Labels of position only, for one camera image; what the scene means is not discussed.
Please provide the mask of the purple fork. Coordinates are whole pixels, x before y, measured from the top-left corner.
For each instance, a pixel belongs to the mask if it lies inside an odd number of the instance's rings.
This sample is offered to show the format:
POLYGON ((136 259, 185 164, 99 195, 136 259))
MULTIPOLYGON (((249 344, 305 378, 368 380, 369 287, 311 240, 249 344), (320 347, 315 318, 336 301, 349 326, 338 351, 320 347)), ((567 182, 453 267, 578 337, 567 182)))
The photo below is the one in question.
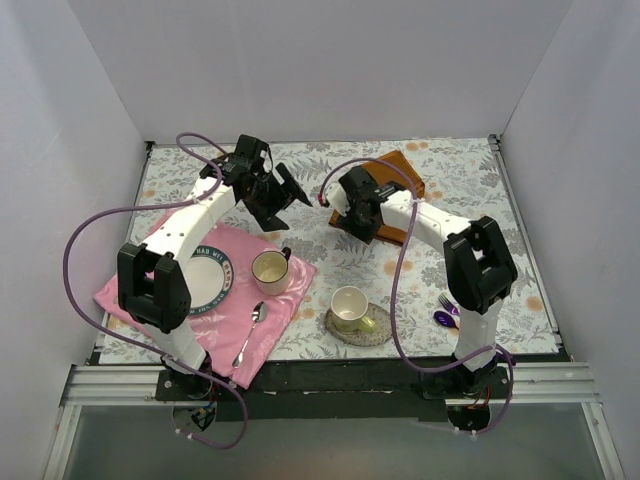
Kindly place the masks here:
POLYGON ((442 293, 438 296, 438 301, 440 305, 451 315, 459 316, 459 310, 456 305, 447 297, 446 294, 442 293))

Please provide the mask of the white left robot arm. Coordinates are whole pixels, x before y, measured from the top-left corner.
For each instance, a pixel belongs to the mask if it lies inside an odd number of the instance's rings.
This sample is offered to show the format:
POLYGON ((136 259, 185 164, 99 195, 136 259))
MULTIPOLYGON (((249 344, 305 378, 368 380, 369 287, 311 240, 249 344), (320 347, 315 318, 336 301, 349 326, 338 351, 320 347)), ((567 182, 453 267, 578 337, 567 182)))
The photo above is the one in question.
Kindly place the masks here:
POLYGON ((204 237, 238 203, 265 232, 287 229, 278 213, 309 198, 269 145, 245 134, 233 151, 205 158, 186 204, 174 208, 160 228, 142 243, 124 244, 117 255, 118 305, 144 325, 160 347, 170 380, 193 400, 213 386, 208 353, 197 342, 187 317, 192 300, 185 278, 187 263, 204 237))

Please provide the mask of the orange-brown cloth napkin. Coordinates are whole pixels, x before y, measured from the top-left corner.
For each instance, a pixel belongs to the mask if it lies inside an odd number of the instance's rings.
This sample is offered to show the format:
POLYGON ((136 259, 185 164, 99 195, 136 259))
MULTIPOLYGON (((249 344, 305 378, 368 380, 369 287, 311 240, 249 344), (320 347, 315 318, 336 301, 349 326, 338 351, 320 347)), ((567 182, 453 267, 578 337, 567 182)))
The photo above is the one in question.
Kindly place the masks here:
MULTIPOLYGON (((409 197, 412 197, 413 190, 416 191, 417 197, 422 199, 425 184, 404 155, 395 150, 378 159, 352 166, 335 183, 324 189, 322 199, 324 206, 333 208, 329 225, 340 229, 336 225, 336 208, 344 208, 358 200, 385 200, 398 191, 408 191, 409 197)), ((383 222, 374 239, 401 245, 405 237, 406 233, 403 230, 383 222)))

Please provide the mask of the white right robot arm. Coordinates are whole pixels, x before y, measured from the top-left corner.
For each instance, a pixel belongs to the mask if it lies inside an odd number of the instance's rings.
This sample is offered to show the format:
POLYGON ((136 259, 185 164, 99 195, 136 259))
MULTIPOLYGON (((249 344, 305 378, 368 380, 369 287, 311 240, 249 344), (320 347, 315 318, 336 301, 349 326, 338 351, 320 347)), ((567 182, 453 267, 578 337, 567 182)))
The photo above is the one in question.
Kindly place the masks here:
POLYGON ((346 162, 338 181, 325 179, 319 203, 335 210, 346 233, 370 242, 381 227, 404 232, 440 253, 447 285, 459 305, 459 334, 449 364, 420 367, 401 358, 419 374, 427 398, 475 397, 487 390, 506 350, 496 342, 499 314, 517 269, 498 223, 484 216, 469 220, 431 206, 419 198, 411 180, 378 183, 356 161, 346 162))

